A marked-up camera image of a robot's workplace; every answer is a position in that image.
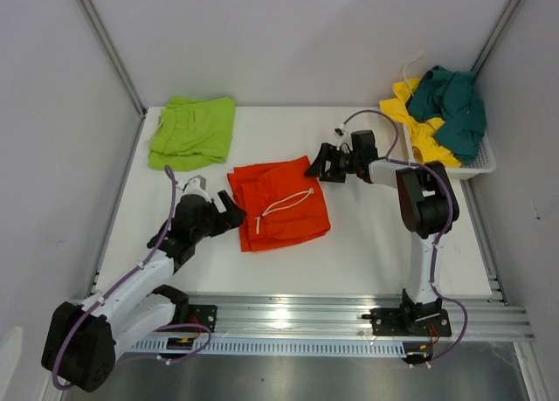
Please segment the orange shorts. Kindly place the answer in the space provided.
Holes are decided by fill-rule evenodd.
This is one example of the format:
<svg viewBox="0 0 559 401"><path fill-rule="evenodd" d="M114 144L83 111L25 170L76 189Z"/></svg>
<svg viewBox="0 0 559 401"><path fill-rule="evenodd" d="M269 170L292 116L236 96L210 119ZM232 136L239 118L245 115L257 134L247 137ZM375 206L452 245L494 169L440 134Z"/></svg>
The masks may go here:
<svg viewBox="0 0 559 401"><path fill-rule="evenodd" d="M305 176L307 156L236 167L227 175L246 218L239 228L242 252L263 252L326 235L331 224L318 180Z"/></svg>

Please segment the lime green shorts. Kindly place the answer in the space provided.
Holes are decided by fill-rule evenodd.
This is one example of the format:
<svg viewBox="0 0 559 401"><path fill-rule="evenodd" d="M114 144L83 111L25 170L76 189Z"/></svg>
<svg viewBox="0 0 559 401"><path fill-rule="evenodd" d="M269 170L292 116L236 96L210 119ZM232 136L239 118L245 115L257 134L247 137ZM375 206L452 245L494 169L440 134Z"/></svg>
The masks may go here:
<svg viewBox="0 0 559 401"><path fill-rule="evenodd" d="M149 139L148 167L193 171L227 161L236 103L230 97L193 100L173 96Z"/></svg>

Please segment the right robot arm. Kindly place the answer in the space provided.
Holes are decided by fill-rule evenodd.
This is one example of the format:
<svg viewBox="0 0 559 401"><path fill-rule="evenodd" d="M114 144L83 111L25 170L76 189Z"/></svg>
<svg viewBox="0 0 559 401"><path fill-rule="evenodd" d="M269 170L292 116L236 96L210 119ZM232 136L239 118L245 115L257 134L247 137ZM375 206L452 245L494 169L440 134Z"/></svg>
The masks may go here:
<svg viewBox="0 0 559 401"><path fill-rule="evenodd" d="M350 135L349 145L322 143L305 172L307 177L331 183L344 183L348 174L397 191L401 219L411 234L411 267L398 321L405 332L418 334L442 309L437 263L444 236L459 217L445 165L381 157L373 132L360 130Z"/></svg>

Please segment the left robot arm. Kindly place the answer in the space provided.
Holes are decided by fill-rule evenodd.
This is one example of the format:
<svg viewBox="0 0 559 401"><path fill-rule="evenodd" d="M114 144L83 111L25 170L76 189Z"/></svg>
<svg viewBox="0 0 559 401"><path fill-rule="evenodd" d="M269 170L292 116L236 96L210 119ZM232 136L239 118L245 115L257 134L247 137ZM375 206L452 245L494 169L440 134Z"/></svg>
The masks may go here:
<svg viewBox="0 0 559 401"><path fill-rule="evenodd" d="M246 217L226 191L217 195L223 211L203 190L172 197L174 208L131 271L108 289L54 310L41 364L58 389L96 391L130 346L160 328L187 328L189 296L167 285L167 279L194 256L203 239L239 228Z"/></svg>

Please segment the yellow shorts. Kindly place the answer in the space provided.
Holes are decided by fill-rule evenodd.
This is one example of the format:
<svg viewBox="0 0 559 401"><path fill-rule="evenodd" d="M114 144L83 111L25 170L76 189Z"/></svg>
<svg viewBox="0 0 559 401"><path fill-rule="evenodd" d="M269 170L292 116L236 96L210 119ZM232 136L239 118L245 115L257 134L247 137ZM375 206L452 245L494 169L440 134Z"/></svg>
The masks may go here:
<svg viewBox="0 0 559 401"><path fill-rule="evenodd" d="M416 162L427 163L439 161L448 168L460 168L460 162L451 150L440 145L434 135L445 124L440 117L433 117L425 122L417 121L407 109L407 102L416 91L420 79L403 80L392 85L393 98L380 100L381 111L393 121L405 125L408 129L412 154Z"/></svg>

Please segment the teal shorts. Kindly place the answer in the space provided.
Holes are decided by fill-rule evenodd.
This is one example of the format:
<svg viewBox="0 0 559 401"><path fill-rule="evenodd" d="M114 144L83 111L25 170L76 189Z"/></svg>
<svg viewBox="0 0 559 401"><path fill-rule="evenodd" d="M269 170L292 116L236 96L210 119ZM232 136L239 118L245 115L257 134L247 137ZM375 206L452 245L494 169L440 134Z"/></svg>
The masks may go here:
<svg viewBox="0 0 559 401"><path fill-rule="evenodd" d="M408 113L416 121L444 121L434 139L465 165L476 160L487 127L484 102L475 91L475 80L474 72L434 66L406 102Z"/></svg>

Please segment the white plastic basket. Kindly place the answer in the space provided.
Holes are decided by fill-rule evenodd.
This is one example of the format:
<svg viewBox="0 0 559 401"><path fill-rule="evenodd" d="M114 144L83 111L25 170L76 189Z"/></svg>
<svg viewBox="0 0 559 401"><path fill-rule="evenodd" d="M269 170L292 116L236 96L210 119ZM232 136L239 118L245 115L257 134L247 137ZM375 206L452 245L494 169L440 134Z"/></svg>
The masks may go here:
<svg viewBox="0 0 559 401"><path fill-rule="evenodd" d="M411 162L417 162L413 155L411 146L411 135L406 125L402 127L402 137L405 143L408 159ZM479 145L479 151L476 159L469 165L463 165L459 168L447 168L447 175L451 179L468 180L479 174L489 174L497 168L497 162L493 152L492 143L488 134L485 134Z"/></svg>

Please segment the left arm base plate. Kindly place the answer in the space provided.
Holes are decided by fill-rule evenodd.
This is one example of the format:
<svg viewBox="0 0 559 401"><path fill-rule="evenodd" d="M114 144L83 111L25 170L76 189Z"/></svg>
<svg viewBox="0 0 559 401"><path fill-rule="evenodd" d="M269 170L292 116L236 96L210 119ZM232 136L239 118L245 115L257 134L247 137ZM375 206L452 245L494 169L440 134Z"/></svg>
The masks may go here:
<svg viewBox="0 0 559 401"><path fill-rule="evenodd" d="M187 319L189 322L202 324L214 332L217 323L217 306L190 304Z"/></svg>

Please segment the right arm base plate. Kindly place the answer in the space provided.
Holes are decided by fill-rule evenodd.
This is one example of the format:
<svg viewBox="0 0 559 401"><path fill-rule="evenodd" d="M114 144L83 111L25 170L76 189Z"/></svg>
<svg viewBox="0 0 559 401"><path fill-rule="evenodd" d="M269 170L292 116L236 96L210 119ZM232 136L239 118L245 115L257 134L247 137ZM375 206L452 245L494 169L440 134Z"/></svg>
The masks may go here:
<svg viewBox="0 0 559 401"><path fill-rule="evenodd" d="M373 335L393 337L428 337L432 331L450 337L452 327L448 313L443 308L434 308L423 314L421 309L373 308L361 318L371 324Z"/></svg>

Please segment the aluminium rail frame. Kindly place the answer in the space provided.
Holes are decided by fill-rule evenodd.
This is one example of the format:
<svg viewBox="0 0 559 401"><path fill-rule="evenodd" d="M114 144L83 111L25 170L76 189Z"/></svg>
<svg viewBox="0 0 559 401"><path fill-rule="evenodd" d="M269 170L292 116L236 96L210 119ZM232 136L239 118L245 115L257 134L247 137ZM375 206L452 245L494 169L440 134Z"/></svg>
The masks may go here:
<svg viewBox="0 0 559 401"><path fill-rule="evenodd" d="M372 308L395 308L397 298L368 296L191 294L190 302L217 306L217 337L358 340L372 336L362 318ZM501 301L465 300L465 342L532 342L525 308Z"/></svg>

